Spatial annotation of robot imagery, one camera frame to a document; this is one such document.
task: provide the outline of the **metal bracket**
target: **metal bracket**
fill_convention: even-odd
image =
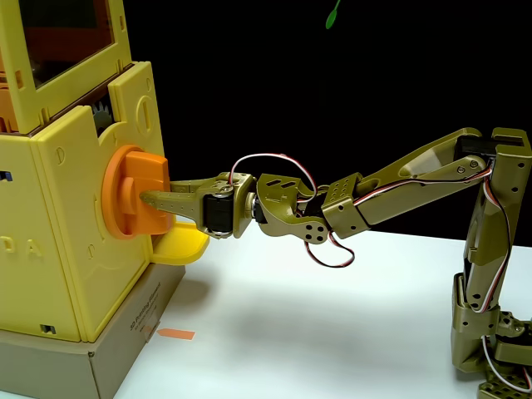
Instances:
[[[192,219],[199,231],[216,239],[227,238],[234,234],[240,237],[251,222],[250,191],[254,188],[252,175],[234,174],[233,185],[228,182],[229,173],[203,180],[184,180],[170,182],[171,192],[146,191],[140,195],[148,205],[170,214]],[[232,228],[229,231],[216,231],[206,224],[205,198],[233,199]]]
[[[324,218],[296,212],[298,195],[310,197],[310,191],[300,179],[278,175],[261,175],[257,196],[267,223],[259,224],[267,235],[278,237],[292,234],[311,244],[327,241],[328,227]]]

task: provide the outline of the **black background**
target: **black background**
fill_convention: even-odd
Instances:
[[[153,64],[172,180],[279,152],[326,184],[371,174],[462,127],[532,131],[525,2],[342,0],[330,30],[333,0],[124,3],[133,59]],[[239,170],[300,175],[270,159]],[[531,192],[520,245],[532,245]],[[476,194],[375,229],[464,239]]]

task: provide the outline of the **yellow plastic machine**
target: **yellow plastic machine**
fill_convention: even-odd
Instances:
[[[122,1],[0,1],[0,329],[94,342],[150,262],[204,252],[187,224],[157,240],[106,227],[104,178],[127,146],[163,155]]]

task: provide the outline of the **orange knob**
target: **orange knob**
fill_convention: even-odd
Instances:
[[[164,234],[172,215],[142,202],[147,190],[170,191],[168,160],[135,145],[121,147],[111,158],[101,189],[101,207],[109,233],[117,239]]]

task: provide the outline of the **yellow plastic panel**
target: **yellow plastic panel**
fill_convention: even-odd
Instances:
[[[154,242],[151,261],[155,264],[182,266],[195,262],[207,249],[209,236],[194,223],[174,222],[168,233]]]
[[[131,64],[122,1],[109,0],[109,9],[115,42],[36,89],[27,54],[18,0],[0,1],[0,47],[6,68],[7,83],[10,87],[17,87],[17,71],[20,71],[23,81],[21,88],[11,90],[15,117],[22,134],[30,133],[41,125],[43,118],[54,116],[117,73],[118,62],[123,67]]]
[[[94,342],[118,309],[151,258],[148,236],[114,239],[101,213],[101,186],[107,164],[119,146],[138,145],[163,155],[155,89],[149,63],[140,63],[113,82],[113,114],[121,121],[98,139],[89,106],[78,106],[32,138],[49,189],[48,206],[55,209],[56,232],[64,243],[62,261],[79,309],[81,336]],[[155,105],[147,116],[147,135],[137,128],[136,109],[148,97]]]
[[[80,341],[29,139],[0,135],[0,171],[0,328]]]

